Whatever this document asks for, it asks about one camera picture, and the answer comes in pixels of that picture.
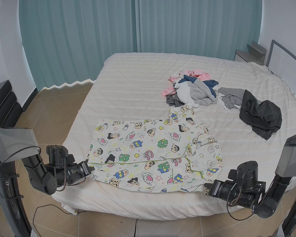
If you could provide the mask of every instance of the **wall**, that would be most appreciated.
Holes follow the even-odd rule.
[[[263,0],[262,23],[258,43],[267,49],[267,62],[271,41],[296,55],[296,1]]]
[[[22,47],[18,0],[0,0],[0,82],[9,80],[21,106],[36,88]]]

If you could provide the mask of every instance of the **cartoon print shirt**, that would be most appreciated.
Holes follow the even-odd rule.
[[[218,141],[189,105],[166,120],[99,121],[87,159],[94,180],[151,193],[197,191],[223,168]]]

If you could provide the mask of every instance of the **black baseboard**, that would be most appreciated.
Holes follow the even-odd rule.
[[[38,90],[37,90],[37,88],[35,88],[33,90],[33,92],[31,93],[31,95],[29,96],[29,98],[24,103],[24,105],[22,106],[23,112],[25,112],[27,110],[27,108],[29,107],[30,103],[32,102],[32,100],[34,99],[34,97],[37,95],[37,93],[38,93]]]

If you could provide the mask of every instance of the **white headboard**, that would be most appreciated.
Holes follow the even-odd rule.
[[[266,66],[273,74],[281,77],[287,83],[292,93],[296,93],[295,55],[275,40],[272,40]]]

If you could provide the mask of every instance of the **mattress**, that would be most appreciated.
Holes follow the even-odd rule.
[[[202,69],[219,82],[219,87],[247,89],[258,100],[270,100],[281,108],[281,129],[267,141],[239,119],[239,110],[225,110],[219,103],[195,109],[198,118],[220,143],[224,168],[218,179],[226,180],[230,169],[255,160],[259,165],[259,180],[266,181],[268,187],[286,139],[296,134],[296,100],[284,81],[255,63],[164,53],[114,54],[106,60],[63,145],[78,163],[89,153],[99,119],[167,118],[169,106],[160,92],[170,86],[169,76],[183,69]],[[288,189],[294,186],[293,180]],[[131,192],[91,177],[52,197],[66,209],[79,208],[147,220],[175,220],[227,212],[225,201],[208,198],[203,192]]]

